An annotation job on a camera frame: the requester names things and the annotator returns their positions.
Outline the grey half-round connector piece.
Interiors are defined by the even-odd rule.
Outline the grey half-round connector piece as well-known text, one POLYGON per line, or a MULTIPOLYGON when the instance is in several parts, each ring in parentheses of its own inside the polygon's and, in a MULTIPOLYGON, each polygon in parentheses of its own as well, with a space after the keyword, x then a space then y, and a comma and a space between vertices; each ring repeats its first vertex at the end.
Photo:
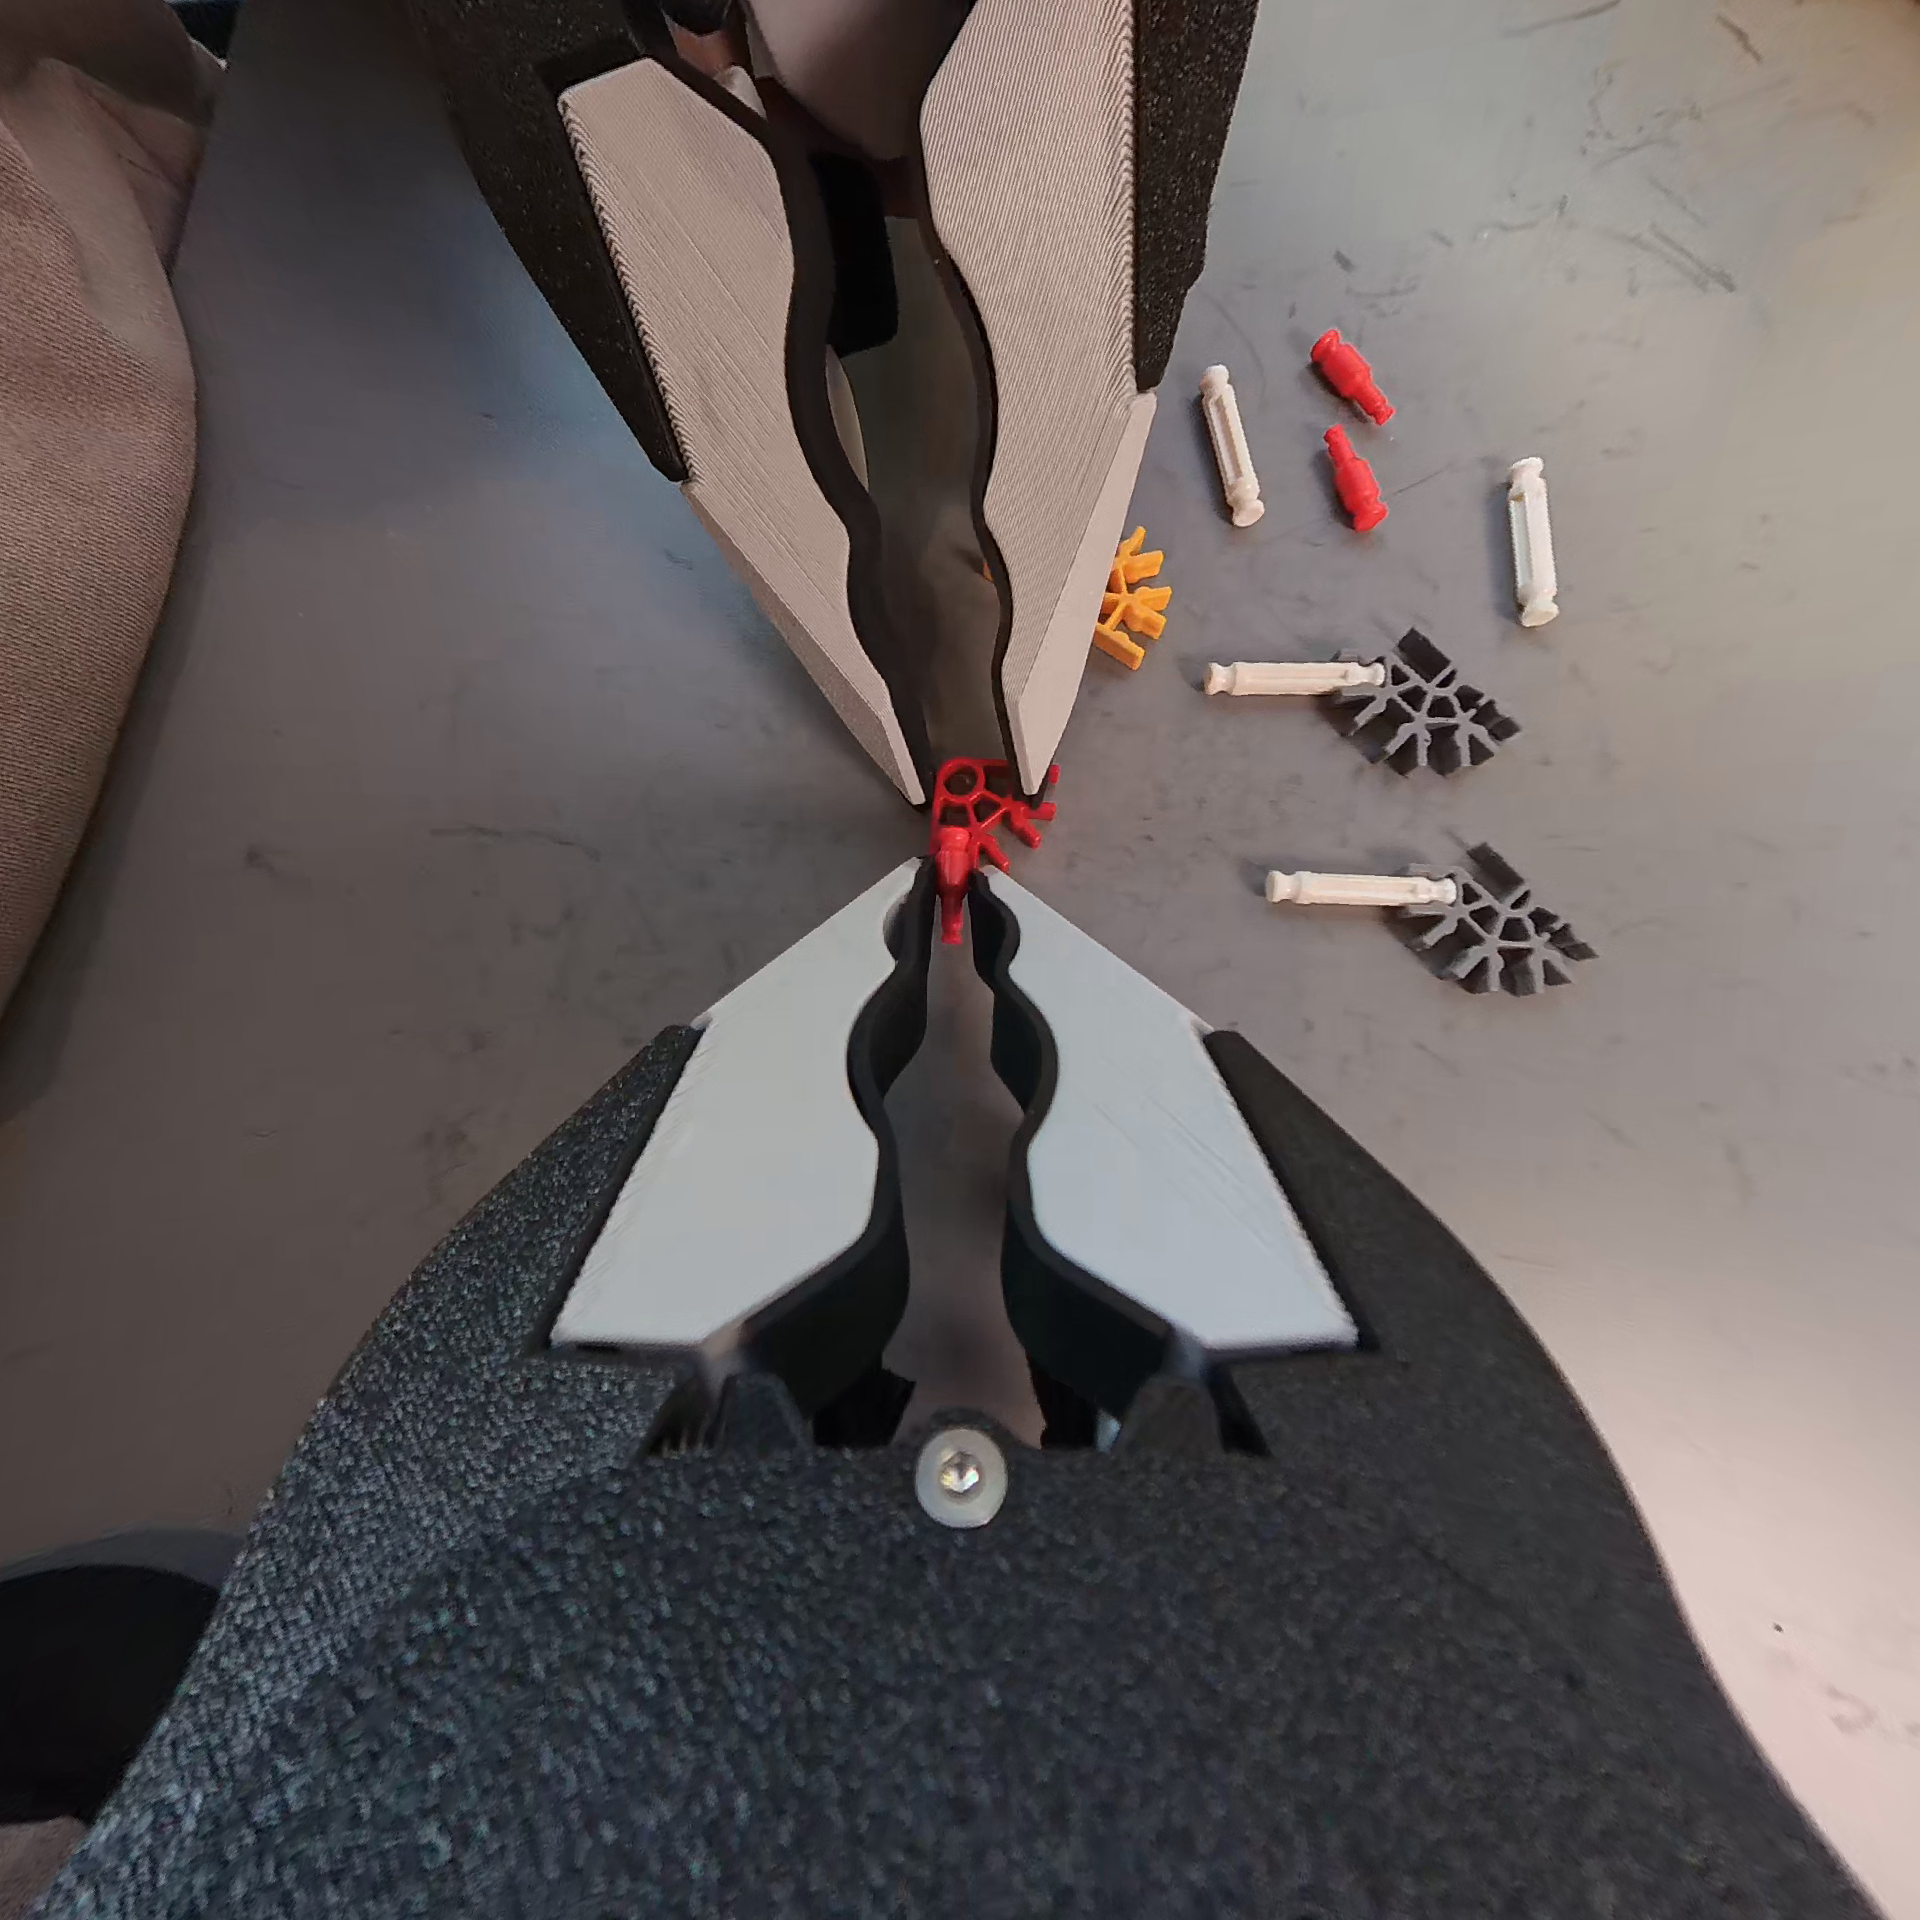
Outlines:
POLYGON ((1521 733, 1417 626, 1397 641, 1393 652, 1370 661, 1367 671, 1374 673, 1370 684, 1324 693, 1320 708, 1374 768, 1400 776, 1413 770, 1451 776, 1485 763, 1521 733))

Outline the yellow connector piece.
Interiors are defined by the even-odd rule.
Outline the yellow connector piece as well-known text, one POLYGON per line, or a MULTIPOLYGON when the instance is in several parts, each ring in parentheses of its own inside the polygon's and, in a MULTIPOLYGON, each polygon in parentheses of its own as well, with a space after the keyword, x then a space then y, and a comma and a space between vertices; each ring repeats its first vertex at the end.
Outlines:
POLYGON ((1090 647, 1117 665, 1140 671, 1145 645, 1166 632, 1170 600, 1172 589, 1162 581, 1162 551, 1145 550, 1145 529, 1135 527, 1117 542, 1090 647))

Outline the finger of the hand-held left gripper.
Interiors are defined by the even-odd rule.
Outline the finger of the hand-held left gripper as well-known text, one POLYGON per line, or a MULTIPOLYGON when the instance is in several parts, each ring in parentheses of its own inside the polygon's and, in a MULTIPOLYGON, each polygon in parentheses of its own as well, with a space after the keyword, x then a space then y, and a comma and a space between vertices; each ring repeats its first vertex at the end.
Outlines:
POLYGON ((789 652, 906 803, 925 748, 854 623, 853 537, 809 450, 844 467, 836 422, 789 394, 794 230, 776 157, 736 102, 636 58, 559 94, 587 203, 682 450, 682 493, 789 652))
POLYGON ((1135 379, 1135 10, 975 5, 919 102, 934 235, 993 368, 980 493, 1023 783, 1062 745, 1154 400, 1135 379))

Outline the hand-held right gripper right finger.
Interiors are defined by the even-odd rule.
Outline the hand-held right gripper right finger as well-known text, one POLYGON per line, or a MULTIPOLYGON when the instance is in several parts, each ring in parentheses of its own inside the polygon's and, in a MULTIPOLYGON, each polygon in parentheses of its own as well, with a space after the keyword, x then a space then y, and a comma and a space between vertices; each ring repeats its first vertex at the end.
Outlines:
POLYGON ((1228 1367, 1359 1349, 1220 1035, 1008 878, 969 882, 988 1062, 1019 1104, 1002 1308, 1045 1448, 1097 1448, 1154 1377, 1200 1448, 1261 1448, 1228 1367))

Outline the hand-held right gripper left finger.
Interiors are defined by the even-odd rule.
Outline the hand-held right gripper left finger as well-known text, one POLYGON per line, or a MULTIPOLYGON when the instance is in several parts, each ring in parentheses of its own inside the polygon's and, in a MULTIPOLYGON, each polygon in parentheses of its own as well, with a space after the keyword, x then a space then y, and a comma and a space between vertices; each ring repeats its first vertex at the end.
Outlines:
POLYGON ((821 1448, 887 1448, 914 1386, 885 1095, 927 1022, 934 869, 906 858, 711 1004, 634 1151, 547 1346, 693 1361, 707 1406, 776 1377, 821 1448))

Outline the person's brown clothing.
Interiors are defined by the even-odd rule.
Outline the person's brown clothing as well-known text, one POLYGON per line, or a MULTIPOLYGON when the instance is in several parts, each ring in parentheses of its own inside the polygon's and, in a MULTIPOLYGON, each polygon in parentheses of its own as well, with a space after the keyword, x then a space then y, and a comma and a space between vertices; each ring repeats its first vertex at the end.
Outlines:
POLYGON ((168 5, 4 5, 4 997, 176 572, 200 406, 168 266, 220 89, 168 5))

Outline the grey desk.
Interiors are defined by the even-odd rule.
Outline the grey desk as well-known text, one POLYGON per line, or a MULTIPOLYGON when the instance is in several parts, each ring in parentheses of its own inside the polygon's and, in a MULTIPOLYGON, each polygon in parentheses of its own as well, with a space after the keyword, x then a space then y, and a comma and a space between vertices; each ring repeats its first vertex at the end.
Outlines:
MULTIPOLYGON (((473 1199, 916 820, 607 409, 386 5, 243 10, 176 290, 176 598, 4 1026, 4 1560, 214 1576, 473 1199)), ((1263 5, 1125 523, 1166 641, 1090 673, 1023 882, 1498 1276, 1752 1735, 1914 1917, 1917 5, 1263 5), (1308 365, 1330 328, 1386 426, 1308 365), (1409 626, 1521 724, 1472 770, 1200 693, 1409 626), (1597 948, 1568 986, 1472 997, 1386 911, 1263 899, 1479 843, 1597 948)))

